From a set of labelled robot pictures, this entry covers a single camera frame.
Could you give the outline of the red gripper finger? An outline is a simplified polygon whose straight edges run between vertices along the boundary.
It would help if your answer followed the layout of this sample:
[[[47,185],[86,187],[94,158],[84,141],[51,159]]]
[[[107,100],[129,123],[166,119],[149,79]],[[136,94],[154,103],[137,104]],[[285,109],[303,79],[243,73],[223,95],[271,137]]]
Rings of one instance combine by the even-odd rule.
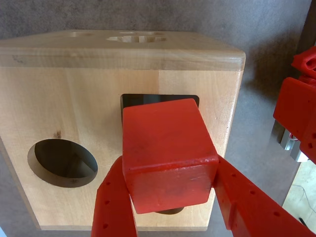
[[[138,236],[130,195],[119,157],[99,186],[92,222],[92,237]]]
[[[315,236],[224,158],[219,158],[213,188],[225,226],[235,237]]]

